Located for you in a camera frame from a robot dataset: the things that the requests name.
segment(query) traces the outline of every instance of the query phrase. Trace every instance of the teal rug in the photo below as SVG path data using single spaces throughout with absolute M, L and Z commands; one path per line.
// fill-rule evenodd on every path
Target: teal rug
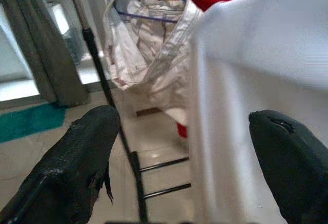
M 61 127 L 66 109 L 46 104 L 1 115 L 0 143 Z

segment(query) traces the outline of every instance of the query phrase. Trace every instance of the white cloth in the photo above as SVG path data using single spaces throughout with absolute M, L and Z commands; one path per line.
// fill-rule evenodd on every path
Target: white cloth
M 248 115 L 282 112 L 328 145 L 328 0 L 215 4 L 198 22 L 192 49 L 195 222 L 286 223 L 258 163 Z
M 119 15 L 114 8 L 178 21 Z M 112 81 L 134 87 L 182 125 L 189 106 L 189 40 L 202 15 L 191 0 L 110 0 L 104 14 L 105 57 Z

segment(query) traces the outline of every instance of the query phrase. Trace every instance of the tiled floor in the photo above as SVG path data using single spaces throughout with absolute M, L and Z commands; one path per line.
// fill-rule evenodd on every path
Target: tiled floor
M 131 150 L 139 152 L 140 164 L 155 163 L 184 157 L 188 144 L 181 142 L 176 125 L 163 113 L 135 117 L 122 93 L 114 89 L 115 100 L 122 116 Z M 0 208 L 15 194 L 24 178 L 44 153 L 66 132 L 70 123 L 93 107 L 105 104 L 101 92 L 91 94 L 91 102 L 69 109 L 61 128 L 37 133 L 0 144 Z M 11 110 L 0 110 L 0 114 Z M 138 206 L 134 179 L 123 147 L 116 140 L 110 156 L 110 178 L 114 195 L 111 205 L 104 188 L 96 202 L 89 223 L 103 224 L 107 220 L 138 221 Z M 190 182 L 189 164 L 183 162 L 143 174 L 146 193 Z M 147 200 L 150 221 L 179 223 L 193 220 L 192 188 Z

